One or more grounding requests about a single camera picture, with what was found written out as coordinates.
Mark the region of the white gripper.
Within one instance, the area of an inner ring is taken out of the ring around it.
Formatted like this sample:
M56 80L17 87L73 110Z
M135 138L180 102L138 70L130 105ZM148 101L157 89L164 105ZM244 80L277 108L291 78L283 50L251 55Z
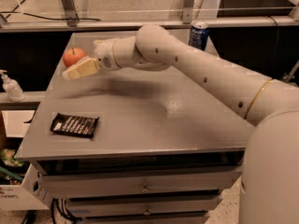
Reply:
M115 58L114 58L114 45L117 38L111 38L106 40L94 40L94 58L86 58L68 67L63 71L62 76L66 80L75 80L81 77L87 77L96 74L102 69L107 71L119 70Z

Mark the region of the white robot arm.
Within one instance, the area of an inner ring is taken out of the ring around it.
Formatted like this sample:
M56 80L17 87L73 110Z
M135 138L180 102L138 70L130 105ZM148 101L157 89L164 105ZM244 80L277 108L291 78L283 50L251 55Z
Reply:
M239 224L299 224L299 88L188 46L159 25L94 45L65 79L177 68L255 128L242 165Z

